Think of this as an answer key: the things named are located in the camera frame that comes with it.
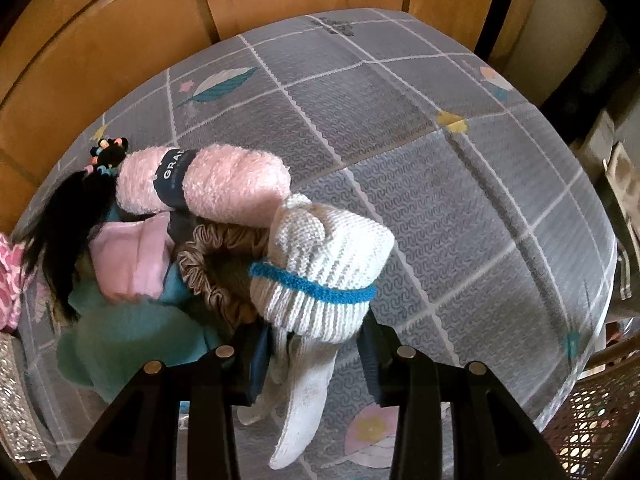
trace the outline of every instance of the white knitted hat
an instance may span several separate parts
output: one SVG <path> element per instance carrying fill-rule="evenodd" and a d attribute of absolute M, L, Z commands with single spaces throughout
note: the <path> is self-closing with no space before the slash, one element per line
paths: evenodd
<path fill-rule="evenodd" d="M 274 327 L 274 356 L 257 402 L 238 408 L 240 421 L 251 424 L 288 397 L 271 468 L 291 464 L 316 434 L 338 344 L 359 330 L 393 244 L 391 231 L 373 220 L 300 194 L 277 210 L 268 261 L 252 266 L 250 289 Z M 289 332 L 297 336 L 287 349 Z"/>
<path fill-rule="evenodd" d="M 360 328 L 393 244 L 373 220 L 292 195 L 271 224 L 269 263 L 261 264 L 271 269 L 252 269 L 251 299 L 273 326 L 341 343 Z"/>

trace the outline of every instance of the pink cloth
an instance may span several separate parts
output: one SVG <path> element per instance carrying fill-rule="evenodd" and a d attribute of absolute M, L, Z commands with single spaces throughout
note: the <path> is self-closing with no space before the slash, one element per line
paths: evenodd
<path fill-rule="evenodd" d="M 169 213 L 142 222 L 107 222 L 89 242 L 95 279 L 111 303 L 157 300 L 174 242 L 167 233 Z"/>
<path fill-rule="evenodd" d="M 32 276 L 21 275 L 24 244 L 13 245 L 0 233 L 0 330 L 13 331 L 18 326 L 20 294 L 29 286 Z"/>

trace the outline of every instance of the black hair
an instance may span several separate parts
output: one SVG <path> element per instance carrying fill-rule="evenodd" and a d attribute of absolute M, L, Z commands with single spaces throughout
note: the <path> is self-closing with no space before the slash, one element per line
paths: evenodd
<path fill-rule="evenodd" d="M 76 171 L 66 177 L 22 236 L 26 242 L 22 256 L 24 270 L 33 272 L 42 256 L 44 277 L 67 319 L 77 317 L 68 303 L 76 261 L 90 238 L 99 232 L 115 200 L 116 178 L 113 172 L 105 170 L 124 160 L 129 143 L 126 139 L 122 141 L 115 144 L 109 139 L 108 146 L 92 160 L 93 171 Z"/>

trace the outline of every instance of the wicker chair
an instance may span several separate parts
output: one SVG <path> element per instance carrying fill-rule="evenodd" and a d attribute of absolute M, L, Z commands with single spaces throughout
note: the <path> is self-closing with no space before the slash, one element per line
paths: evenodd
<path fill-rule="evenodd" d="M 640 334 L 595 353 L 586 370 L 627 359 L 575 383 L 543 435 L 571 480 L 611 478 L 640 426 Z"/>

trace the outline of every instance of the pink yarn skein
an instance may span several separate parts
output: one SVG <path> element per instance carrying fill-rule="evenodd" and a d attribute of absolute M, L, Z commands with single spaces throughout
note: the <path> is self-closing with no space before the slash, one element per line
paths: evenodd
<path fill-rule="evenodd" d="M 154 188 L 154 176 L 170 148 L 146 148 L 120 165 L 116 199 L 133 214 L 171 211 Z M 182 190 L 189 211 L 213 220 L 268 227 L 289 195 L 291 179 L 282 160 L 267 152 L 213 144 L 189 165 Z"/>

